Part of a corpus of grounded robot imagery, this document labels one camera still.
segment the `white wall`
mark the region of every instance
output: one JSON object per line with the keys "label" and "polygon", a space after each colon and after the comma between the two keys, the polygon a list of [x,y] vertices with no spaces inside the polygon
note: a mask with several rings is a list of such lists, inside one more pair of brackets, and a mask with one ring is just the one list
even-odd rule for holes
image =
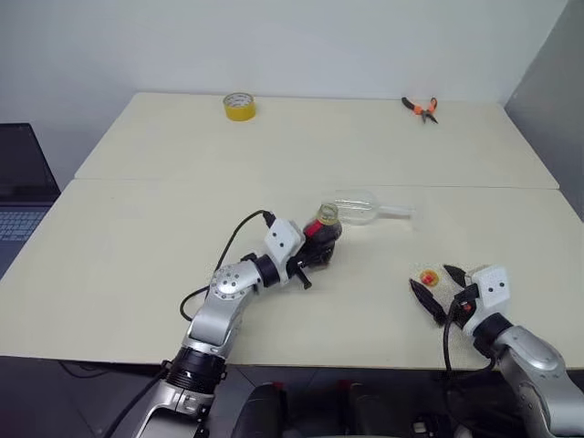
{"label": "white wall", "polygon": [[0,121],[64,185],[136,90],[504,103],[565,4],[1,0]]}

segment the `wire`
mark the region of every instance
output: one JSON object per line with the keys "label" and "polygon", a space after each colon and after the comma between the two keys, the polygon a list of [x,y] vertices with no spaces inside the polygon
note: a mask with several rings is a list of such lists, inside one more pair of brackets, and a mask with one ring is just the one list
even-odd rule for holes
{"label": "wire", "polygon": [[444,383],[444,386],[443,386],[443,396],[444,396],[444,402],[446,405],[446,410],[454,418],[454,420],[456,422],[460,423],[462,426],[466,427],[471,432],[480,433],[480,434],[482,434],[484,436],[488,436],[488,437],[499,438],[499,437],[502,437],[504,435],[501,435],[499,433],[489,432],[489,431],[482,429],[478,426],[470,426],[467,422],[462,422],[460,420],[460,418],[454,414],[454,410],[452,409],[452,406],[450,404],[450,398],[448,396],[448,391],[450,390],[451,387],[455,387],[460,392],[460,394],[464,398],[466,398],[468,401],[470,401],[472,404],[474,404],[475,406],[479,406],[481,409],[483,409],[484,411],[490,413],[491,415],[499,418],[500,420],[503,420],[505,422],[509,422],[513,425],[518,425],[519,423],[521,423],[520,419],[518,419],[517,417],[515,417],[513,415],[507,414],[505,412],[500,412],[497,409],[494,409],[494,408],[491,408],[488,406],[484,406],[483,403],[480,403],[480,402],[477,402],[476,400],[473,400],[472,397],[469,397],[469,395],[467,393],[464,393],[463,388],[460,386],[461,381],[475,378],[477,376],[486,374],[486,373],[490,372],[491,370],[493,370],[493,368],[495,367],[495,358],[491,357],[489,364],[480,370],[468,371],[468,372],[461,374],[461,375],[458,375],[458,376],[454,375],[452,362],[450,361],[449,337],[450,337],[450,327],[452,326],[452,324],[454,322],[454,316],[455,316],[457,307],[458,307],[458,304],[456,303],[456,301],[453,301],[453,303],[450,305],[450,308],[448,309],[448,314],[446,315],[446,322],[444,323],[444,331],[443,331],[443,355],[444,355],[444,364],[446,367],[446,382]]}
{"label": "wire", "polygon": [[215,271],[217,269],[219,269],[221,267],[221,265],[223,264],[223,261],[225,259],[225,256],[227,255],[227,251],[229,251],[229,247],[234,242],[235,237],[237,236],[237,233],[239,233],[239,230],[241,230],[242,227],[245,224],[247,224],[249,221],[251,221],[254,217],[256,217],[256,216],[258,216],[260,214],[271,214],[271,213],[270,212],[267,212],[266,210],[257,210],[256,212],[253,212],[250,215],[248,215],[246,217],[246,219],[244,219],[243,221],[241,221],[239,223],[239,225],[235,228],[233,234],[231,235],[231,237],[227,241],[227,245],[225,245],[225,249],[223,250],[223,252],[221,253],[221,256],[219,257],[219,261],[217,262],[217,266],[215,267]]}
{"label": "wire", "polygon": [[136,403],[139,402],[141,398],[144,397],[144,395],[146,395],[146,393],[152,388],[152,386],[154,386],[158,382],[158,380],[164,377],[166,371],[167,371],[166,366],[162,365],[162,369],[158,371],[156,375],[152,377],[152,379],[146,384],[146,386],[144,386],[144,388],[142,388],[141,391],[138,392],[134,396],[134,398],[128,402],[124,409],[120,411],[116,419],[113,421],[113,423],[109,426],[108,430],[103,435],[103,438],[111,438],[114,432],[116,432],[116,429],[118,429],[120,423],[123,421],[124,418],[126,418],[126,415],[128,415],[128,413],[132,410]]}
{"label": "wire", "polygon": [[[253,212],[250,215],[248,215],[243,221],[241,221],[239,223],[239,225],[235,228],[235,230],[231,234],[231,237],[227,241],[227,245],[225,245],[225,248],[224,248],[223,252],[221,253],[221,256],[219,257],[219,261],[217,261],[217,265],[215,266],[214,271],[219,269],[221,267],[221,265],[223,264],[223,261],[225,260],[225,256],[227,256],[227,251],[229,251],[229,248],[231,247],[231,244],[234,242],[235,237],[237,236],[237,233],[239,233],[239,230],[241,230],[242,227],[245,224],[247,224],[249,221],[251,221],[254,217],[256,217],[260,214],[264,216],[264,219],[266,220],[267,224],[269,223],[269,221],[273,222],[275,219],[274,215],[266,210],[257,210],[256,212]],[[181,312],[181,316],[184,319],[186,319],[187,321],[190,322],[193,320],[193,318],[191,318],[189,315],[187,315],[187,313],[184,311],[184,306],[186,306],[186,303],[191,298],[196,297],[197,295],[202,294],[203,292],[209,293],[209,286],[201,287],[201,288],[191,292],[189,295],[187,295],[185,298],[182,299],[181,305],[179,306],[179,312]]]}
{"label": "wire", "polygon": [[78,367],[80,367],[82,370],[84,371],[96,371],[97,368],[92,367],[91,365],[83,365],[83,364],[78,364]]}
{"label": "wire", "polygon": [[186,305],[186,303],[192,298],[192,297],[196,297],[199,294],[202,294],[203,292],[206,292],[207,290],[209,290],[208,286],[205,287],[201,287],[200,289],[195,290],[194,292],[191,292],[189,295],[187,295],[185,298],[182,299],[181,301],[181,305],[179,306],[179,311],[181,312],[181,316],[186,319],[187,321],[192,321],[193,319],[191,317],[189,317],[186,312],[184,311],[184,306]]}
{"label": "wire", "polygon": [[[61,360],[58,360],[57,363],[60,365],[60,367],[63,369],[64,372],[66,372],[69,376],[74,377],[76,379],[95,379],[96,377],[101,377],[104,374],[108,374],[109,373],[109,371],[101,371],[101,372],[97,372],[95,374],[77,374],[76,372],[73,372],[72,370],[70,370],[69,368],[67,368],[67,366],[65,365],[65,363],[62,362]],[[88,368],[85,368],[82,365],[78,365],[78,366],[82,370],[90,371]]]}

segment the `tape roll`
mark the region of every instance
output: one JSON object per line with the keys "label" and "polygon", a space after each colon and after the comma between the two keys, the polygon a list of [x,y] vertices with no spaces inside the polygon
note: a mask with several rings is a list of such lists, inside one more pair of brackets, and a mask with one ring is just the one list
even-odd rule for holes
{"label": "tape roll", "polygon": [[247,93],[232,93],[223,99],[225,114],[229,120],[246,121],[256,114],[254,97]]}

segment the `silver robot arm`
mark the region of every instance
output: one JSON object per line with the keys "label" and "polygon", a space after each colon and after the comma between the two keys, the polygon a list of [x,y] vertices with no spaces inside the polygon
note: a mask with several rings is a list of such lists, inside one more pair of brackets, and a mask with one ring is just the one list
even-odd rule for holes
{"label": "silver robot arm", "polygon": [[[190,437],[209,435],[204,422],[214,401],[214,389],[225,376],[225,360],[253,296],[275,284],[285,285],[291,276],[298,276],[308,288],[311,284],[301,268],[325,265],[330,260],[341,227],[337,211],[325,207],[321,206],[318,219],[304,233],[291,221],[275,219],[264,239],[264,255],[247,255],[241,262],[214,272],[207,297],[194,315],[168,375],[158,382],[135,438],[158,436],[152,430],[161,426],[154,424],[163,422],[165,436],[171,436],[176,427],[186,429],[185,435]],[[326,222],[332,220],[331,215],[334,225]]]}
{"label": "silver robot arm", "polygon": [[506,271],[489,266],[466,275],[457,296],[457,323],[474,346],[494,356],[513,389],[533,438],[584,436],[584,394],[566,373],[561,354],[526,328],[504,316],[509,299]]}

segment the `white table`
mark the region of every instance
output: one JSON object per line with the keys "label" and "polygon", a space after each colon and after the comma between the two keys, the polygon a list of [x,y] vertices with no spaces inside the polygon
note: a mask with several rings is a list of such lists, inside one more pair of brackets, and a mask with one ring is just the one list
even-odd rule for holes
{"label": "white table", "polygon": [[137,94],[76,177],[558,188],[495,103],[440,101],[424,126],[398,100],[256,101],[232,122],[221,96]]}
{"label": "white table", "polygon": [[[498,263],[510,277],[509,318],[555,345],[570,367],[584,366],[582,223],[558,191],[372,190],[387,203],[415,203],[420,229],[390,220],[346,226],[332,265],[310,277],[313,288],[274,287],[248,308],[231,362],[441,368],[442,332],[408,277],[439,263]],[[239,220],[264,207],[303,224],[318,202],[293,184],[241,191],[219,180],[210,195],[187,182],[73,181],[0,282],[0,354],[171,358],[187,327],[178,304],[208,280]],[[228,261],[261,250],[265,232],[261,220],[245,227]],[[444,304],[446,284],[436,294]],[[453,332],[454,365],[483,364]]]}

